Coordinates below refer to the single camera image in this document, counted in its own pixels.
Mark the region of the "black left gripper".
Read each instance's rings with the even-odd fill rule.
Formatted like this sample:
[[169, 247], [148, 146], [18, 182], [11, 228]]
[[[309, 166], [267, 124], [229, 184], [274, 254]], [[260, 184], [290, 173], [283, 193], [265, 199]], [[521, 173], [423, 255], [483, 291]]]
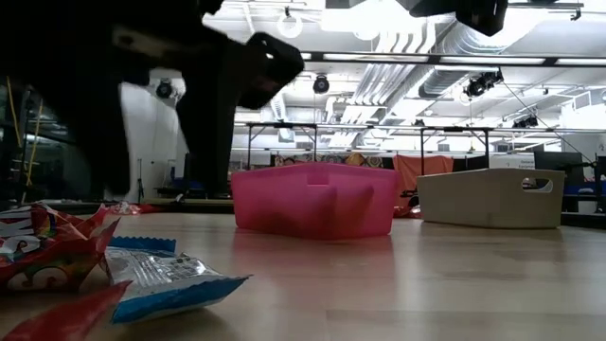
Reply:
[[146, 85], [154, 68], [181, 72], [176, 105], [192, 176], [208, 195], [227, 193], [237, 106], [258, 109], [304, 68], [300, 51], [264, 33], [242, 43], [204, 25], [223, 0], [70, 0], [79, 61], [76, 87], [56, 110], [105, 189], [131, 189], [120, 84]]

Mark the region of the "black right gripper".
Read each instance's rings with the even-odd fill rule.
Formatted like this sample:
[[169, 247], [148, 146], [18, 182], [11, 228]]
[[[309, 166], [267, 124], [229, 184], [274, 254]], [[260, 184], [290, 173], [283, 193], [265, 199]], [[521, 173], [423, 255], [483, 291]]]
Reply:
[[409, 0], [409, 14], [429, 17], [454, 13], [455, 19], [486, 36], [503, 29], [508, 0]]

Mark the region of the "blue and silver candy packet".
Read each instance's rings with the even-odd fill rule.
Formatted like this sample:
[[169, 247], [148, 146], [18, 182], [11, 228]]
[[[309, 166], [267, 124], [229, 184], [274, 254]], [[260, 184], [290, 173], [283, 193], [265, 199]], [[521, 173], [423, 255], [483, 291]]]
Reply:
[[176, 241], [113, 237], [104, 269], [113, 284], [128, 281], [112, 316], [128, 324], [178, 314], [223, 301], [248, 280], [217, 272], [199, 258], [176, 252]]

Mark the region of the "white plastic bin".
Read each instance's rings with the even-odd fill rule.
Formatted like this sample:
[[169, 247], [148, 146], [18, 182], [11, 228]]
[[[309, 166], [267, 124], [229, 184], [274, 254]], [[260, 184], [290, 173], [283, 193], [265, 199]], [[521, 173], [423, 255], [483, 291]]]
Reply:
[[422, 218], [429, 223], [534, 229], [561, 225], [565, 173], [483, 169], [417, 178]]

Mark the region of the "thin black tripod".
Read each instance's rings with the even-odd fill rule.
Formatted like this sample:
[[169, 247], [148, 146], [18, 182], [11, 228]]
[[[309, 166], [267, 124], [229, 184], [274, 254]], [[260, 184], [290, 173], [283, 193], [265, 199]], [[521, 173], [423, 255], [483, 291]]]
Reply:
[[144, 185], [143, 185], [143, 167], [142, 167], [142, 158], [137, 158], [136, 160], [136, 167], [137, 167], [137, 178], [136, 178], [136, 183], [137, 183], [137, 203], [141, 204], [144, 197], [145, 197], [145, 190], [144, 190]]

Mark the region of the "black overhead crossbeam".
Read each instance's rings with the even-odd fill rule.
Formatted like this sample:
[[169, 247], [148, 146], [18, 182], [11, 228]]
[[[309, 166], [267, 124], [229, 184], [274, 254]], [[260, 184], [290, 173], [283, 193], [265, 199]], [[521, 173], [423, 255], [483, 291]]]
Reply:
[[449, 55], [377, 52], [302, 52], [310, 63], [380, 63], [505, 67], [606, 68], [606, 58], [510, 55]]

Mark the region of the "pink plastic bin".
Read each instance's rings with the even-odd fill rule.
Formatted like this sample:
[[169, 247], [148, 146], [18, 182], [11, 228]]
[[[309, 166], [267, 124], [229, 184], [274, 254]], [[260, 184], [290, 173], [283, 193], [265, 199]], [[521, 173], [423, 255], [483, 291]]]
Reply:
[[238, 228], [313, 240], [389, 234], [398, 185], [394, 170], [322, 162], [231, 178]]

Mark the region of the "white sign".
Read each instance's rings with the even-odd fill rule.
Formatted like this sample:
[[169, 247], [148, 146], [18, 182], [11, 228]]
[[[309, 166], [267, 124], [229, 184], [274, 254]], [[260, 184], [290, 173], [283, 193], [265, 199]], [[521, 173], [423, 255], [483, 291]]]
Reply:
[[533, 154], [493, 154], [490, 157], [491, 169], [524, 169], [534, 170]]

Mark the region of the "black computer monitor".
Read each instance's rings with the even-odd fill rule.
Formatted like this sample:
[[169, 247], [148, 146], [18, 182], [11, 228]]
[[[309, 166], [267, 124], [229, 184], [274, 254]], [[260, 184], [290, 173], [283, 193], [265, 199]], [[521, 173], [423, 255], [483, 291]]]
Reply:
[[535, 152], [534, 163], [537, 170], [563, 171], [566, 187], [584, 184], [583, 159], [580, 153]]

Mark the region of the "colourful patterned cloth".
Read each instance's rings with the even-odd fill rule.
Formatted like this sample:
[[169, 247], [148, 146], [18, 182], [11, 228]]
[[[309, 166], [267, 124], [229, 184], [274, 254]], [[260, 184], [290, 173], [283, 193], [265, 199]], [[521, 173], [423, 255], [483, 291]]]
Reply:
[[389, 157], [366, 156], [361, 153], [328, 153], [328, 154], [313, 154], [304, 153], [298, 155], [283, 155], [273, 154], [270, 159], [272, 167], [291, 166], [299, 163], [324, 162], [335, 164], [346, 164], [350, 166], [394, 169], [393, 160]]

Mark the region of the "black aluminium table frame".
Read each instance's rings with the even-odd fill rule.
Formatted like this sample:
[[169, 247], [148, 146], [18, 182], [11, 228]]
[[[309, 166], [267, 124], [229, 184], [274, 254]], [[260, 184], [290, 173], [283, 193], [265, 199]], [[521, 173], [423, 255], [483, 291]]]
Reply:
[[[74, 200], [43, 200], [44, 204], [53, 209], [72, 215], [92, 214], [101, 204], [106, 206], [117, 205], [117, 202], [82, 202]], [[183, 203], [176, 203], [171, 199], [153, 199], [149, 203], [134, 204], [140, 214], [156, 212], [172, 213], [209, 213], [209, 214], [233, 214], [234, 205], [232, 200], [206, 200], [189, 199]], [[606, 231], [606, 214], [592, 213], [567, 213], [561, 215], [561, 224], [573, 227], [593, 228]]]

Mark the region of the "black metal rig frame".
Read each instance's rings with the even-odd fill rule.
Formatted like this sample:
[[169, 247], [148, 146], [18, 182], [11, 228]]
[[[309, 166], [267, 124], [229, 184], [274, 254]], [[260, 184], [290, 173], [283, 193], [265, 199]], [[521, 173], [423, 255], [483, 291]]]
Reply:
[[283, 120], [276, 122], [246, 122], [248, 128], [247, 136], [247, 164], [246, 169], [251, 170], [251, 151], [252, 141], [262, 133], [266, 128], [274, 129], [300, 129], [312, 141], [312, 161], [317, 160], [317, 142], [318, 142], [318, 125], [316, 123], [300, 123], [300, 122], [285, 122]]
[[472, 137], [479, 140], [484, 145], [484, 155], [487, 161], [487, 167], [490, 165], [490, 132], [493, 128], [490, 127], [460, 127], [460, 126], [425, 126], [419, 128], [420, 138], [420, 157], [421, 163], [424, 163], [425, 158], [425, 143], [428, 142], [437, 133], [444, 134], [463, 134], [470, 133]]

